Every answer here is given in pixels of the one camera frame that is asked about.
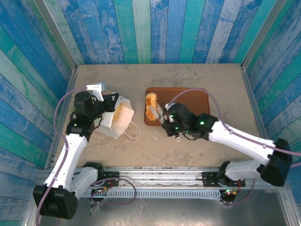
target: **table surface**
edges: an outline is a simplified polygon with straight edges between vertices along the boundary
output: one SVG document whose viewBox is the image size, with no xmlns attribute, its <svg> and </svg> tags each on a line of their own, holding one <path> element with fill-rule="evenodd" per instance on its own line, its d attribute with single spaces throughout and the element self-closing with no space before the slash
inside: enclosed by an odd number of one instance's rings
<svg viewBox="0 0 301 226">
<path fill-rule="evenodd" d="M 117 140 L 94 132 L 80 156 L 78 166 L 94 161 L 105 166 L 220 166 L 223 161 L 244 161 L 250 157 L 227 146 L 205 140 L 180 142 L 168 137 L 161 127 L 144 124 L 145 92 L 149 87 L 205 88 L 218 101 L 225 121 L 242 131 L 258 136 L 239 65 L 81 65 L 75 88 L 105 82 L 107 90 L 118 92 L 131 101 L 135 110 L 132 121 L 141 127 L 141 136 L 125 134 Z M 63 131 L 73 108 L 71 98 Z M 209 98 L 211 115 L 216 106 Z M 136 136 L 138 128 L 130 124 L 126 132 Z M 56 159 L 63 147 L 60 140 Z"/>
</svg>

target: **beige tabletop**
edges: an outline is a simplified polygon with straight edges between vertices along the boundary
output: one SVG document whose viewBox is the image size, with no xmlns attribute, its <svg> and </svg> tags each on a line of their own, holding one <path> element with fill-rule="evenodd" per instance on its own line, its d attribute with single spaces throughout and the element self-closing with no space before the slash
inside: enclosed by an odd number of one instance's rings
<svg viewBox="0 0 301 226">
<path fill-rule="evenodd" d="M 131 101 L 135 110 L 133 122 L 141 127 L 141 136 L 131 139 L 125 134 L 117 140 L 94 132 L 83 151 L 78 166 L 87 161 L 105 166 L 220 166 L 223 161 L 243 161 L 250 157 L 227 146 L 205 140 L 180 142 L 168 137 L 161 127 L 144 124 L 145 91 L 149 87 L 200 87 L 211 92 L 218 101 L 225 121 L 242 131 L 258 136 L 239 65 L 81 65 L 75 88 L 105 82 L 107 89 Z M 63 127 L 69 122 L 73 108 L 69 105 Z M 217 110 L 209 98 L 211 115 Z M 126 132 L 136 136 L 139 129 L 130 124 Z M 60 141 L 56 159 L 62 149 Z"/>
</svg>

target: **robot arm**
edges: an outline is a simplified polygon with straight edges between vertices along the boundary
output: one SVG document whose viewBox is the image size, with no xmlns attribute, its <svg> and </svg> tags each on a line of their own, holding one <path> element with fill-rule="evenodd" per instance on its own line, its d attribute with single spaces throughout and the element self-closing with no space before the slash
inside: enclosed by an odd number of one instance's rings
<svg viewBox="0 0 301 226">
<path fill-rule="evenodd" d="M 93 182 L 104 177 L 102 164 L 88 162 L 83 166 L 80 174 L 72 179 L 79 157 L 95 129 L 94 121 L 101 118 L 105 112 L 115 111 L 119 94 L 103 96 L 101 94 L 103 89 L 103 84 L 88 85 L 87 90 L 91 90 L 92 94 L 83 91 L 75 95 L 75 118 L 71 118 L 66 131 L 69 145 L 67 158 L 59 174 L 54 178 L 66 153 L 64 145 L 58 161 L 44 185 L 35 186 L 33 190 L 33 197 L 38 206 L 49 184 L 55 179 L 40 210 L 40 214 L 43 216 L 71 219 L 76 212 L 78 199 Z"/>
<path fill-rule="evenodd" d="M 254 159 L 253 161 L 244 162 L 224 162 L 218 173 L 219 181 L 223 185 L 228 185 L 230 181 L 237 181 L 243 178 L 258 177 L 275 186 L 284 185 L 292 164 L 291 155 L 280 153 L 271 148 L 265 148 L 262 145 L 240 138 L 225 129 L 222 122 L 216 117 L 209 114 L 196 116 L 180 103 L 166 105 L 165 109 L 166 117 L 164 117 L 165 120 L 162 126 L 168 136 L 178 137 L 179 133 L 182 133 L 190 140 L 202 138 L 221 143 Z M 228 125 L 227 127 L 233 132 L 251 140 L 256 140 L 271 147 L 290 150 L 288 142 L 283 139 L 275 142 L 252 136 Z"/>
</svg>

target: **brown tray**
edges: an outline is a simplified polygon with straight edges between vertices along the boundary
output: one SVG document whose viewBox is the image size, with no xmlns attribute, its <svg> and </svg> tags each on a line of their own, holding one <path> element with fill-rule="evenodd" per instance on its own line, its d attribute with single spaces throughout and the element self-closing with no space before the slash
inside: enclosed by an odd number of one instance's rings
<svg viewBox="0 0 301 226">
<path fill-rule="evenodd" d="M 156 93 L 158 103 L 163 108 L 165 104 L 169 103 L 179 93 L 190 89 L 190 88 L 179 88 L 179 87 L 150 87 L 146 90 L 148 93 Z M 175 102 L 184 104 L 191 112 L 195 115 L 202 113 L 210 114 L 209 101 L 207 93 L 201 91 L 189 91 L 179 96 Z M 148 126 L 161 126 L 159 120 L 150 121 L 145 116 L 144 110 L 144 123 Z"/>
</svg>

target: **paper bag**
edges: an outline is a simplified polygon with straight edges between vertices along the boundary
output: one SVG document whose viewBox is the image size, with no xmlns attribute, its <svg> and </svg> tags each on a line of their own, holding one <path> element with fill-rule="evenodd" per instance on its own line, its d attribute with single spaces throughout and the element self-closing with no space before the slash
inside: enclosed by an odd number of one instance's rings
<svg viewBox="0 0 301 226">
<path fill-rule="evenodd" d="M 131 102 L 123 96 L 119 96 L 115 112 L 106 112 L 103 114 L 100 127 L 96 131 L 101 132 L 111 138 L 119 138 L 130 124 L 134 110 L 132 109 Z M 100 119 L 94 121 L 95 126 L 99 125 Z"/>
</svg>

